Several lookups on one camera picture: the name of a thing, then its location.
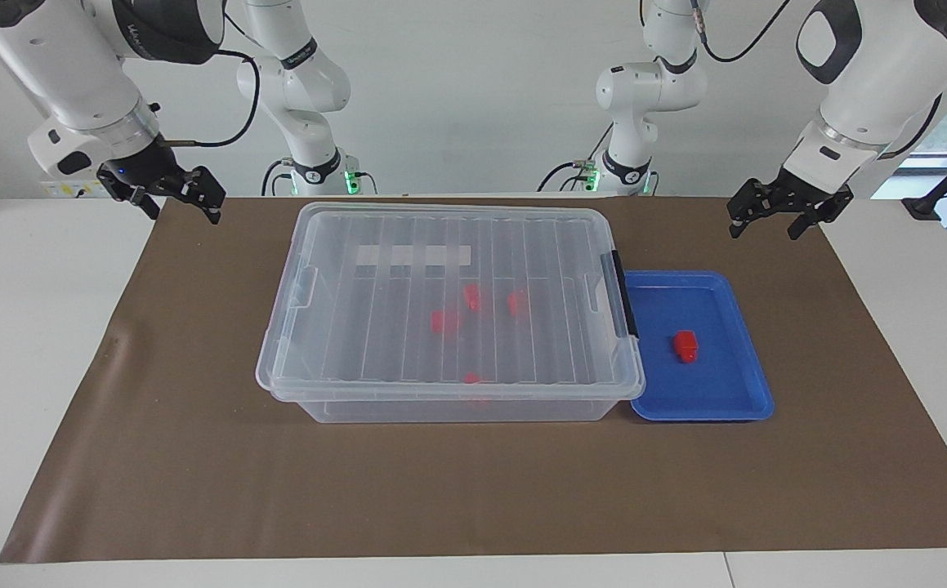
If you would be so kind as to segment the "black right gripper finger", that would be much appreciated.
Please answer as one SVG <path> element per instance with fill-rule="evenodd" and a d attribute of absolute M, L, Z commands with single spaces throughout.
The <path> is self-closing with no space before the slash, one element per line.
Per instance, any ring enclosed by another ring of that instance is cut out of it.
<path fill-rule="evenodd" d="M 100 183 L 109 196 L 118 203 L 129 203 L 141 209 L 150 220 L 157 220 L 162 208 L 140 186 L 130 186 L 115 176 L 100 176 Z"/>
<path fill-rule="evenodd" d="M 212 225 L 221 220 L 226 190 L 206 167 L 183 172 L 183 202 L 200 209 Z"/>

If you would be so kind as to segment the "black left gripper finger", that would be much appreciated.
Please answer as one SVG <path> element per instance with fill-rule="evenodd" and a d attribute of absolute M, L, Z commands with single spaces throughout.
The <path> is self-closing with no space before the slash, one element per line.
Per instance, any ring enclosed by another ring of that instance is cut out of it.
<path fill-rule="evenodd" d="M 834 222 L 853 198 L 853 190 L 840 189 L 820 203 L 803 203 L 797 211 L 797 219 L 789 226 L 789 238 L 799 239 L 810 227 Z"/>
<path fill-rule="evenodd" d="M 775 212 L 771 206 L 771 187 L 758 180 L 746 180 L 728 200 L 726 210 L 730 217 L 730 236 L 737 239 L 751 223 Z"/>

